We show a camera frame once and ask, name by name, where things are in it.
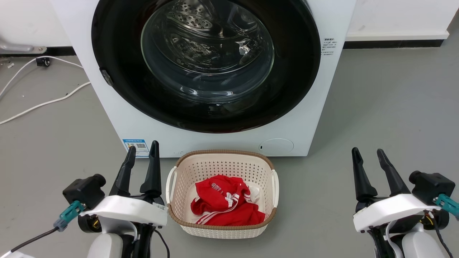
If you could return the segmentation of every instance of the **brown basket rim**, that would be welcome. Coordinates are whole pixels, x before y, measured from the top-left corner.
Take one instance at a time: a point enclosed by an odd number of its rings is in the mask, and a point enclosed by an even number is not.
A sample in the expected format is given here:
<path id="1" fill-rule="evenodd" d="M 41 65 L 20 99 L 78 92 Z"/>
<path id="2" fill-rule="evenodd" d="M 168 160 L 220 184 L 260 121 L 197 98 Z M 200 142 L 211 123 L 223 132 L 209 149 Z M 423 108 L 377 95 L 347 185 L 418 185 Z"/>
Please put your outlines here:
<path id="1" fill-rule="evenodd" d="M 193 155 L 200 155 L 200 154 L 238 154 L 238 155 L 248 155 L 248 156 L 254 156 L 258 157 L 262 160 L 264 160 L 271 169 L 274 169 L 273 163 L 265 156 L 255 153 L 255 152 L 250 152 L 250 151 L 233 151 L 233 150 L 202 150 L 202 151 L 192 151 L 189 153 L 186 153 L 183 155 L 178 161 L 177 164 L 175 165 L 178 167 L 182 161 L 184 161 L 186 158 L 193 156 Z M 175 216 L 174 211 L 172 210 L 172 205 L 168 203 L 168 212 L 171 218 L 177 222 L 179 225 L 184 226 L 184 227 L 190 227 L 190 228 L 197 228 L 197 229 L 205 229 L 205 230 L 254 230 L 254 229 L 259 229 L 267 224 L 269 224 L 273 219 L 274 216 L 276 215 L 277 208 L 273 208 L 271 214 L 269 217 L 263 221 L 260 224 L 256 225 L 249 225 L 249 226 L 209 226 L 209 225 L 199 225 L 195 223 L 190 223 L 190 222 L 185 222 L 177 216 Z"/>

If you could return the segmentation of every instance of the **white cable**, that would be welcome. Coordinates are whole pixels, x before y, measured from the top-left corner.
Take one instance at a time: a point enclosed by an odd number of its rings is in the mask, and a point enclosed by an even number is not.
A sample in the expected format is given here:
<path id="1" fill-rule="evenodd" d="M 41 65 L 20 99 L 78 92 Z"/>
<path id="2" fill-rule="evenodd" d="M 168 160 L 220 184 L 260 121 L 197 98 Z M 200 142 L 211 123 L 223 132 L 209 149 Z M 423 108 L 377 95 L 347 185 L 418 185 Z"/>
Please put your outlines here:
<path id="1" fill-rule="evenodd" d="M 11 80 L 6 84 L 6 86 L 3 88 L 3 90 L 0 92 L 0 99 L 3 95 L 3 93 L 5 92 L 6 88 L 8 88 L 8 85 L 10 85 L 11 81 L 14 80 L 14 78 L 30 63 L 32 63 L 33 61 L 35 61 L 37 58 L 44 58 L 44 57 L 48 57 L 48 58 L 52 58 L 52 59 L 56 59 L 56 60 L 59 60 L 59 61 L 62 61 L 62 62 L 65 62 L 65 63 L 68 63 L 68 64 L 73 64 L 75 66 L 78 66 L 79 68 L 83 68 L 83 66 L 81 65 L 78 65 L 76 63 L 72 63 L 72 62 L 69 62 L 69 61 L 65 61 L 61 58 L 57 58 L 57 57 L 54 57 L 54 56 L 39 56 L 39 57 L 36 57 L 32 60 L 30 60 L 29 62 L 27 62 L 23 67 L 21 67 L 21 69 L 19 69 L 19 71 L 13 76 L 13 78 L 11 78 Z"/>
<path id="2" fill-rule="evenodd" d="M 16 116 L 13 116 L 12 118 L 9 118 L 9 119 L 7 119 L 7 120 L 5 120 L 5 121 L 0 122 L 0 124 L 9 122 L 9 121 L 11 121 L 11 120 L 13 120 L 13 119 L 15 119 L 15 118 L 18 118 L 18 117 L 22 116 L 23 114 L 29 113 L 30 111 L 32 111 L 32 110 L 34 110 L 34 109 L 36 109 L 36 108 L 42 107 L 42 106 L 44 106 L 44 105 L 48 105 L 48 104 L 51 104 L 51 103 L 54 103 L 54 102 L 62 101 L 62 100 L 64 100 L 64 99 L 66 99 L 66 98 L 72 96 L 72 95 L 73 95 L 75 92 L 77 92 L 79 89 L 81 89 L 81 88 L 83 88 L 84 86 L 89 85 L 89 84 L 91 84 L 91 82 L 87 82 L 87 83 L 85 83 L 85 84 L 82 84 L 82 85 L 80 85 L 78 88 L 76 88 L 76 89 L 74 89 L 72 92 L 70 92 L 70 94 L 68 94 L 67 96 L 65 96 L 65 97 L 63 97 L 63 98 L 56 99 L 56 100 L 53 100 L 53 101 L 48 101 L 48 102 L 45 102 L 45 103 L 41 103 L 40 105 L 36 105 L 36 106 L 34 106 L 34 107 L 32 107 L 32 108 L 29 108 L 28 110 L 26 110 L 26 111 L 24 111 L 24 112 L 22 112 L 22 113 L 17 114 Z"/>
<path id="3" fill-rule="evenodd" d="M 2 255 L 0 258 L 5 258 L 5 257 L 7 257 L 7 256 L 10 255 L 10 254 L 11 254 L 11 251 L 8 251 L 8 252 L 5 253 L 4 255 Z"/>

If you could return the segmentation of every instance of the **red garment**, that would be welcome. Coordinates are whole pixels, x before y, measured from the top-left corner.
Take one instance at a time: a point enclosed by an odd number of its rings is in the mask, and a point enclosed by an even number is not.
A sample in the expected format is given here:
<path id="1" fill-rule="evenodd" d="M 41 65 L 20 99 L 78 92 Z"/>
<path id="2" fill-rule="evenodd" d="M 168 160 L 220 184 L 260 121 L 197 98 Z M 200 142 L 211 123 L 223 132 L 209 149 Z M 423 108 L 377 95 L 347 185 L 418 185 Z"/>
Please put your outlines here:
<path id="1" fill-rule="evenodd" d="M 242 178 L 216 175 L 196 183 L 196 191 L 198 197 L 191 202 L 191 210 L 203 215 L 197 224 L 246 226 L 264 221 L 265 214 L 258 211 L 258 205 L 247 202 L 251 193 Z"/>

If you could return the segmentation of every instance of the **basket handle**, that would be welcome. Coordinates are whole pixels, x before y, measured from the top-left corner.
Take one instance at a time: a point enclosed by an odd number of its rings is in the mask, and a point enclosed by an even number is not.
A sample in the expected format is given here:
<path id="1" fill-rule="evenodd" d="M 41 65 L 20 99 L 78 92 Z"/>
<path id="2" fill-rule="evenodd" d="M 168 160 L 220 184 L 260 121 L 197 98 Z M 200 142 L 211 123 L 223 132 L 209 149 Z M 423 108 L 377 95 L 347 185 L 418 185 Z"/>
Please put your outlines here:
<path id="1" fill-rule="evenodd" d="M 273 206 L 277 208 L 277 203 L 279 202 L 279 178 L 277 177 L 277 172 L 272 170 L 272 181 L 273 181 Z"/>
<path id="2" fill-rule="evenodd" d="M 173 167 L 168 175 L 168 180 L 166 181 L 166 202 L 170 204 L 172 201 L 172 197 L 174 195 L 174 188 L 175 188 L 175 181 L 177 179 L 177 167 Z M 172 182 L 172 189 L 171 189 L 171 179 L 172 175 L 174 175 L 174 181 Z"/>

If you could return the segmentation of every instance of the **washing machine door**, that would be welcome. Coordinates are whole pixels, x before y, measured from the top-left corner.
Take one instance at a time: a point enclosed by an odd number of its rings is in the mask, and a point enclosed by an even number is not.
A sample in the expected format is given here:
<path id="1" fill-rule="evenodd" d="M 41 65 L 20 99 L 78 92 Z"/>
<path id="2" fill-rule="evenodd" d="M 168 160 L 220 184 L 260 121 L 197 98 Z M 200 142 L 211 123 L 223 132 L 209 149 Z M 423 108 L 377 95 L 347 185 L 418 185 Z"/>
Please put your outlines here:
<path id="1" fill-rule="evenodd" d="M 102 75 L 131 105 L 206 133 L 285 115 L 320 62 L 302 0 L 101 0 L 92 43 Z"/>

